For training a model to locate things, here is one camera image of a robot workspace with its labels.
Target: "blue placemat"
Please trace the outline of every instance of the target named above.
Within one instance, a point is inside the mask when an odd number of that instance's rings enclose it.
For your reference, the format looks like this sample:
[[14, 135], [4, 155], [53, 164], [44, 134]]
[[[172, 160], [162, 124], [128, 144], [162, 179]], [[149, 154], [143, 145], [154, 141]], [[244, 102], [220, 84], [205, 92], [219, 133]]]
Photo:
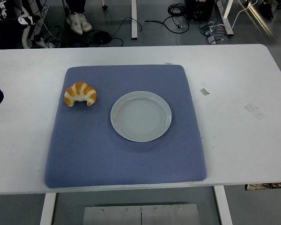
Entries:
[[[77, 81], [93, 86], [92, 106], [63, 97]], [[145, 90], [170, 106], [172, 122], [161, 137], [132, 142], [112, 127], [113, 104], [124, 94]], [[67, 71], [49, 147], [44, 180], [49, 188], [200, 181], [207, 176], [204, 151], [182, 66], [74, 67]]]

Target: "table leg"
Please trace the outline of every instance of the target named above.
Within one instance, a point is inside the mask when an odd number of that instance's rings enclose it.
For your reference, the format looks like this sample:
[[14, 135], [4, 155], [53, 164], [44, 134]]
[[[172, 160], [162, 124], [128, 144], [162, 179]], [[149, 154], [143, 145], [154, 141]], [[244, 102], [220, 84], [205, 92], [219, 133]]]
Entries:
[[223, 5], [222, 1], [220, 0], [216, 3], [217, 7], [219, 9], [221, 18], [222, 18], [222, 22], [225, 25], [225, 30], [226, 30], [228, 36], [234, 35], [231, 25], [228, 20], [228, 14], [231, 9], [232, 2], [233, 2], [233, 0], [227, 0], [226, 4]]
[[131, 39], [137, 39], [137, 9], [136, 9], [136, 0], [131, 0]]
[[51, 225], [56, 193], [46, 193], [40, 225]]
[[228, 206], [224, 186], [214, 186], [214, 193], [215, 193], [217, 208], [220, 214], [221, 224], [232, 225], [232, 219], [229, 211], [229, 206]]

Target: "person's foot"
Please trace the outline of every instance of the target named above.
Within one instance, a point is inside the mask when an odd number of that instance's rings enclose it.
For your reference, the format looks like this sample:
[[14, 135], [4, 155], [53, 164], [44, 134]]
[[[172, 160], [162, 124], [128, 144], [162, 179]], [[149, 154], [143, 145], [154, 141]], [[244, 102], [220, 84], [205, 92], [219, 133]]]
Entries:
[[89, 32], [93, 29], [93, 27], [89, 24], [89, 22], [86, 20], [85, 16], [82, 13], [79, 13], [80, 23], [81, 23], [81, 29], [83, 32]]
[[77, 34], [82, 35], [83, 31], [81, 28], [80, 14], [78, 13], [70, 13], [66, 16], [66, 22], [71, 26], [72, 31]]
[[272, 13], [272, 5], [262, 2], [261, 5], [259, 6], [259, 10], [266, 19], [271, 20], [274, 18]]

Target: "pant leg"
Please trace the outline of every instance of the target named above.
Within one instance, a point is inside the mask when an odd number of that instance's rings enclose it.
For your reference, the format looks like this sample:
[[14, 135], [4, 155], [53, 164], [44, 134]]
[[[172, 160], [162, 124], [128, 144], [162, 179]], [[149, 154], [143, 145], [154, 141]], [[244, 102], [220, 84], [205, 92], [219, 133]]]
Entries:
[[66, 0], [69, 10], [75, 13], [84, 13], [86, 0]]
[[272, 5], [272, 3], [274, 2], [274, 0], [264, 0], [264, 2], [268, 5]]

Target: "white sneaker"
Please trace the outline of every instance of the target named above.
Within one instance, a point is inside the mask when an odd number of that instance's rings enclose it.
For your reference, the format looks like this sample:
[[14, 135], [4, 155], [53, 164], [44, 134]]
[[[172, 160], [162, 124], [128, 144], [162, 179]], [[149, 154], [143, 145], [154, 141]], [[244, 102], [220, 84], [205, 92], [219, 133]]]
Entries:
[[86, 20], [85, 16], [82, 13], [79, 13], [80, 23], [81, 23], [81, 29], [83, 32], [89, 32], [93, 29], [92, 25], [89, 24], [89, 22]]
[[66, 22], [71, 26], [72, 31], [82, 35], [81, 21], [78, 13], [66, 16]]

